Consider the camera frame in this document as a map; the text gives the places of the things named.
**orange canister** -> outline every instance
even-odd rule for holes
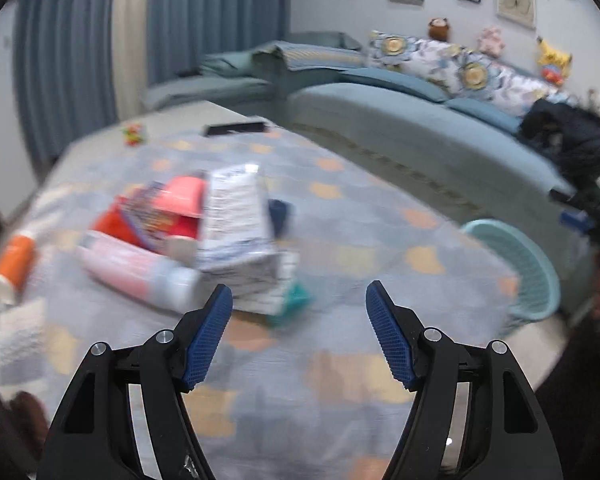
[[[13,235],[0,258],[0,301],[18,303],[36,255],[36,241],[26,232]]]

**patterned tablecloth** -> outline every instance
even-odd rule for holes
[[[191,170],[254,162],[272,198],[293,205],[288,239],[314,297],[276,329],[234,313],[206,381],[185,397],[219,479],[380,478],[411,407],[368,321],[380,279],[395,303],[456,341],[495,338],[516,277],[498,257],[401,190],[291,132],[200,137],[129,148],[45,189],[26,223],[44,228],[20,306],[0,314],[0,389],[38,394],[52,414],[93,342],[144,342],[178,316],[120,296],[81,269],[74,249],[116,194]],[[159,478],[132,391],[145,473]]]

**black phone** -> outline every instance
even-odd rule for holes
[[[205,137],[262,133],[265,131],[266,127],[267,125],[263,121],[254,121],[253,123],[215,124],[214,126],[206,127]]]

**silver screw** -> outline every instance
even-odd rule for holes
[[[507,345],[502,341],[494,341],[491,343],[491,349],[496,352],[496,354],[506,354],[507,353]]]
[[[428,339],[429,341],[440,341],[442,339],[442,334],[440,333],[439,330],[436,330],[435,328],[427,328],[424,331],[424,337],[425,339]]]
[[[91,347],[91,353],[93,355],[102,355],[106,351],[107,351],[107,344],[106,343],[96,343],[95,345],[93,345]]]
[[[161,330],[155,335],[155,340],[158,343],[168,343],[173,340],[173,332],[171,330]]]

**basket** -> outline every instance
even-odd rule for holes
[[[515,227],[497,220],[475,220],[462,231],[480,240],[519,275],[518,302],[509,314],[519,321],[545,319],[560,305],[560,282],[549,258]]]

